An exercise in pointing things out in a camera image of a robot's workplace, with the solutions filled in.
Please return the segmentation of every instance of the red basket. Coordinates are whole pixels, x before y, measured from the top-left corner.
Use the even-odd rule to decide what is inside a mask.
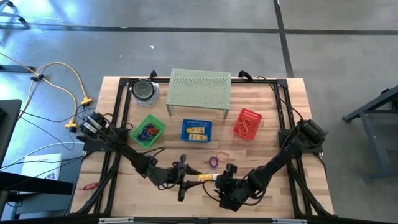
[[[242,138],[248,139],[248,140],[253,140],[254,137],[256,136],[257,130],[259,129],[259,125],[261,122],[261,114],[257,114],[251,110],[248,110],[246,108],[242,108],[241,113],[239,114],[238,120],[236,120],[235,126],[234,126],[234,133],[237,136],[240,136]],[[245,133],[245,129],[243,127],[243,124],[238,125],[239,122],[246,122],[249,123],[247,120],[249,120],[253,127],[247,130],[247,133]]]

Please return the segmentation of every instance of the wooden tabletop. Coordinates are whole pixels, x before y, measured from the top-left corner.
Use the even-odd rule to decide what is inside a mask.
[[[118,90],[120,77],[104,77],[99,93],[96,112],[112,113]],[[310,119],[311,111],[308,104],[304,81],[301,78],[288,78],[290,99],[292,106],[298,110],[305,119]],[[223,120],[223,112],[199,108],[175,107],[172,116],[167,114],[165,101],[167,97],[168,83],[160,83],[160,96],[156,104],[151,107],[137,106],[131,100],[128,123],[137,127],[141,121],[152,114],[165,124],[165,131],[151,147],[165,146],[167,149],[157,155],[158,166],[171,167],[172,162],[178,161],[181,154],[187,155],[187,162],[196,170],[204,173],[222,173],[225,163],[221,163],[217,169],[211,169],[208,165],[210,156],[223,151],[229,154],[229,162],[238,166],[236,177],[242,177],[253,167],[265,164],[279,151],[277,131],[279,120],[277,116],[275,95],[265,84],[235,84],[231,85],[231,110],[226,120]],[[124,108],[126,90],[123,92],[121,109]],[[247,108],[262,114],[262,121],[256,138],[247,141],[233,134],[233,126],[241,111]],[[183,119],[203,119],[213,122],[212,141],[209,143],[185,142],[180,140]],[[145,151],[142,146],[131,138],[129,145],[137,151]],[[84,160],[78,179],[71,212],[81,208],[93,191],[83,191],[83,186],[98,182],[103,163],[104,153],[94,152]],[[328,184],[325,172],[320,161],[312,154],[304,154],[303,166],[307,179],[307,185],[319,202],[333,213]],[[190,176],[188,180],[197,180]],[[211,189],[211,183],[206,184],[211,194],[216,193]],[[108,186],[104,191],[103,207],[106,205]],[[269,218],[269,217],[294,217],[292,199],[290,196],[287,170],[284,167],[272,178],[262,202],[253,207],[243,205],[237,212],[225,210],[218,206],[203,191],[201,186],[189,189],[185,200],[177,200],[178,187],[159,191],[149,179],[143,179],[135,171],[131,163],[121,159],[118,173],[116,191],[113,201],[112,216],[142,216],[142,217],[244,217],[244,218]],[[297,191],[300,208],[304,211],[302,193]]]

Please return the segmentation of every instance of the purple rubber band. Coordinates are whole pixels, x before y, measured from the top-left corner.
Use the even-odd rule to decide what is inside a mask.
[[[218,158],[214,157],[214,156],[211,156],[210,159],[209,159],[209,165],[211,166],[211,168],[217,168],[218,167]]]

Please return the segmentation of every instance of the green basket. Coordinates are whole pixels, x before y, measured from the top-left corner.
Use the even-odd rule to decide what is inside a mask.
[[[157,135],[155,136],[155,138],[152,141],[140,141],[140,140],[138,140],[137,135],[142,134],[142,130],[149,123],[152,123],[155,126],[155,128],[159,129],[159,133],[157,133]],[[159,136],[163,133],[164,128],[165,128],[164,123],[159,121],[155,116],[148,115],[144,119],[144,121],[138,126],[138,128],[136,128],[136,130],[133,133],[131,133],[130,137],[132,139],[134,139],[136,142],[138,142],[141,146],[143,146],[144,148],[147,149],[151,145],[153,145],[153,143],[155,143],[156,139],[158,139]]]

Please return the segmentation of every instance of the gray floor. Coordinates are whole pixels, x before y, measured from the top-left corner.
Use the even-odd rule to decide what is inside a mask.
[[[272,0],[161,1],[67,0],[14,1],[28,22],[93,26],[277,28]],[[280,0],[286,29],[397,30],[398,2],[393,0]],[[35,67],[60,61],[79,71],[88,94],[97,100],[105,75],[168,75],[172,68],[218,70],[237,75],[286,77],[278,34],[211,34],[167,32],[64,32],[0,30],[1,52]],[[396,222],[398,179],[365,184],[361,174],[377,169],[362,125],[345,124],[341,117],[398,84],[397,36],[288,35],[295,77],[305,79],[314,120],[329,131],[324,160],[335,212],[341,217]],[[12,64],[0,57],[1,64]],[[80,101],[75,75],[53,67],[45,75],[68,88]],[[26,74],[0,74],[0,98],[20,98],[29,89]],[[62,119],[72,111],[70,97],[40,83],[27,110]],[[27,119],[70,142],[63,123]],[[55,140],[36,127],[18,122],[4,165]],[[62,152],[63,158],[81,153],[81,145],[67,151],[49,147],[38,154]],[[20,172],[13,167],[9,172]],[[61,179],[73,182],[79,162],[62,169]],[[35,206],[37,212],[62,210],[68,197],[41,196],[51,200]],[[24,212],[38,199],[24,202]]]

